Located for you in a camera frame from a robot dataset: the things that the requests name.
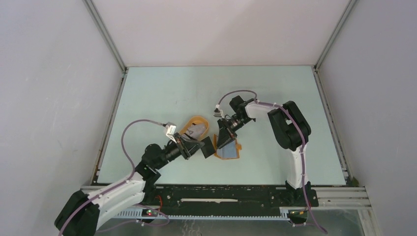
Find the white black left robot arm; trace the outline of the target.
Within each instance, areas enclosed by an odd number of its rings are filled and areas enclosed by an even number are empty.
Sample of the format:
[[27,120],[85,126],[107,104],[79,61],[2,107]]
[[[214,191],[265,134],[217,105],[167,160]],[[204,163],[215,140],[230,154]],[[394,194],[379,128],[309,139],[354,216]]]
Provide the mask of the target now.
[[54,225],[60,236],[92,236],[106,221],[122,210],[135,205],[149,205],[156,196],[159,170],[178,157],[189,159],[201,150],[205,157],[215,150],[210,137],[196,140],[188,135],[174,135],[164,147],[150,144],[134,171],[121,180],[99,190],[71,195]]

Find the orange leather card holder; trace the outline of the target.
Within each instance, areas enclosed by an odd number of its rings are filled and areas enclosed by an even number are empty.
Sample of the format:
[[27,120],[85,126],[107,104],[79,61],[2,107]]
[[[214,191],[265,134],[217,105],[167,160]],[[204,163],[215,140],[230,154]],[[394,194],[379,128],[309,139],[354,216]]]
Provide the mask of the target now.
[[233,140],[231,143],[225,145],[223,148],[218,149],[216,147],[218,137],[214,134],[213,136],[213,146],[216,148],[215,153],[213,154],[215,157],[221,160],[233,160],[239,159],[239,151],[241,150],[241,144],[238,143],[237,140]]

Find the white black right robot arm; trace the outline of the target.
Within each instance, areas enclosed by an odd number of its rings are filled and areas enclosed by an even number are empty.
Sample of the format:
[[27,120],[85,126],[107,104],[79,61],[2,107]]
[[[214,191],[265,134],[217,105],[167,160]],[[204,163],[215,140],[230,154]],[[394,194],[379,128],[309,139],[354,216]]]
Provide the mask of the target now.
[[308,183],[306,175],[305,149],[311,127],[294,101],[282,105],[261,102],[257,98],[244,101],[240,96],[234,97],[229,105],[235,112],[231,118],[225,118],[220,103],[215,106],[213,115],[219,120],[219,133],[215,147],[222,149],[237,139],[237,131],[250,121],[267,118],[278,144],[291,151],[290,174],[286,183],[291,187],[286,192],[288,203],[300,205],[306,198]]

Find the beige oval plastic tray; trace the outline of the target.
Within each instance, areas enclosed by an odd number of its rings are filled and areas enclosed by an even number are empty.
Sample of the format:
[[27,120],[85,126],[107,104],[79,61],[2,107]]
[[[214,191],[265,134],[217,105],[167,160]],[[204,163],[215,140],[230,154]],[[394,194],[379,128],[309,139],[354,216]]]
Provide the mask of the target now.
[[184,138],[201,141],[209,131],[209,122],[202,116],[193,116],[179,132]]

